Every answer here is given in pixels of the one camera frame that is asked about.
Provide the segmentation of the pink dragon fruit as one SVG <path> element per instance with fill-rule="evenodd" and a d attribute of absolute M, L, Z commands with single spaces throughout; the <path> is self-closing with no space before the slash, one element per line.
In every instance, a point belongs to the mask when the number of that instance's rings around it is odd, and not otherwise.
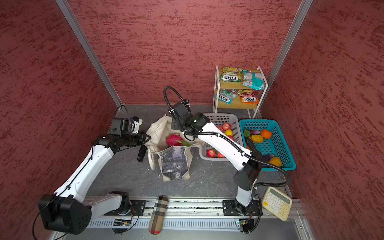
<path fill-rule="evenodd" d="M 191 144 L 184 141 L 179 135 L 172 134 L 166 137 L 166 144 L 170 147 L 173 146 L 184 146 L 184 147 L 190 147 Z"/>

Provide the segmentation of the cream canvas tote bag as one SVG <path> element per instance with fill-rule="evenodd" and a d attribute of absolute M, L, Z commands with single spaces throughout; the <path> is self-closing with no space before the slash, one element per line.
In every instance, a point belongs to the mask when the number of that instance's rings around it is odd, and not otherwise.
<path fill-rule="evenodd" d="M 205 143 L 201 140 L 187 140 L 181 131 L 171 129 L 171 123 L 172 118 L 165 115 L 147 130 L 147 135 L 151 136 L 151 140 L 145 144 L 148 148 L 149 164 L 152 170 L 155 170 L 156 164 L 159 165 L 164 182 L 188 180 L 194 150 L 202 149 Z M 168 146 L 166 137 L 172 134 L 179 135 L 191 146 Z"/>

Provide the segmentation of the yellow Fox's candy bag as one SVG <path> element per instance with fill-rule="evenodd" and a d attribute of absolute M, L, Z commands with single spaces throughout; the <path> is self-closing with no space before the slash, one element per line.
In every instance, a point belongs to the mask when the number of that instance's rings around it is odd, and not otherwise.
<path fill-rule="evenodd" d="M 224 82 L 242 82 L 244 78 L 243 69 L 235 67 L 223 67 L 220 80 Z"/>

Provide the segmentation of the orange Fox's candy bag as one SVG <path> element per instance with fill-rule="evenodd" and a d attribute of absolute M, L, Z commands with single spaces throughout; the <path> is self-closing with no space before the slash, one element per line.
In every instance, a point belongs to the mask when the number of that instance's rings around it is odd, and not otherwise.
<path fill-rule="evenodd" d="M 242 104 L 258 105 L 260 102 L 254 93 L 241 93 L 239 97 Z"/>

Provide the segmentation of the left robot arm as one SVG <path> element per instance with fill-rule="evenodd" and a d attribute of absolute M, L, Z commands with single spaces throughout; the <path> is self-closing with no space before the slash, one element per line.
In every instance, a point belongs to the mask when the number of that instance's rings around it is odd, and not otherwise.
<path fill-rule="evenodd" d="M 140 131 L 129 135 L 105 135 L 92 142 L 91 150 L 75 172 L 52 195 L 38 202 L 46 230 L 78 235 L 88 224 L 109 212 L 133 216 L 134 208 L 125 192 L 113 191 L 105 197 L 86 196 L 92 183 L 112 157 L 122 150 L 145 147 L 151 136 Z"/>

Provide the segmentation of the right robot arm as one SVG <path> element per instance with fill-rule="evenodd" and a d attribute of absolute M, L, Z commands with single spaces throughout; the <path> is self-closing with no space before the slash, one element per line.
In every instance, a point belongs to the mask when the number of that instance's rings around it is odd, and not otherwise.
<path fill-rule="evenodd" d="M 239 215 L 250 214 L 253 187 L 261 164 L 253 160 L 253 152 L 240 146 L 221 132 L 204 114 L 193 115 L 187 104 L 169 105 L 169 113 L 185 136 L 196 137 L 221 153 L 237 170 L 233 180 L 238 186 L 235 208 Z"/>

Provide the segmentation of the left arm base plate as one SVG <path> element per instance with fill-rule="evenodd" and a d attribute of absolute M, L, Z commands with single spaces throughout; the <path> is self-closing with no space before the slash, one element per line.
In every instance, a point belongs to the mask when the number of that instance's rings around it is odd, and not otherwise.
<path fill-rule="evenodd" d="M 130 205 L 126 209 L 117 209 L 110 211 L 105 216 L 129 217 L 143 216 L 146 207 L 146 200 L 130 200 Z"/>

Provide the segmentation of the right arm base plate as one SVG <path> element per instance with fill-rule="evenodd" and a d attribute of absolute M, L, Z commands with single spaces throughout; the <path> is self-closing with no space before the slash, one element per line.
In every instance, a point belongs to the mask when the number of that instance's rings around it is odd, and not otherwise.
<path fill-rule="evenodd" d="M 235 200 L 223 200 L 222 205 L 224 216 L 258 217 L 264 215 L 257 200 L 251 200 L 247 207 L 242 206 Z"/>

